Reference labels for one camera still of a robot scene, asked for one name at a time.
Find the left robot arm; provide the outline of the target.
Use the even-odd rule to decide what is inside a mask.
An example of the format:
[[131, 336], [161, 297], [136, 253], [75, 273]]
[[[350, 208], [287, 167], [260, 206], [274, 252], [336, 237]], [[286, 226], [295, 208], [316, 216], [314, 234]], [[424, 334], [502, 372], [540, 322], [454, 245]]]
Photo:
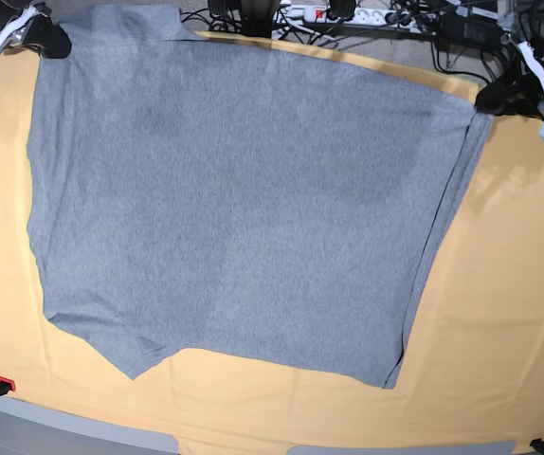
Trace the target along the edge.
[[544, 119], [541, 82], [526, 64], [519, 43], [528, 44], [544, 69], [544, 1], [510, 1], [501, 17], [504, 33], [501, 55], [507, 59], [502, 71], [482, 88], [475, 100], [478, 111], [496, 117], [519, 116]]

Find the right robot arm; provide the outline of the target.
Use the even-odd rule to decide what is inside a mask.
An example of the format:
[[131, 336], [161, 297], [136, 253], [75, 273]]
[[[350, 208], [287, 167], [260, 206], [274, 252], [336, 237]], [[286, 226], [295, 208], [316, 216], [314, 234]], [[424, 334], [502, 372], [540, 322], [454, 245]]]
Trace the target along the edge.
[[47, 59], [64, 59], [72, 44], [63, 28], [52, 21], [45, 1], [0, 0], [0, 53], [15, 48]]

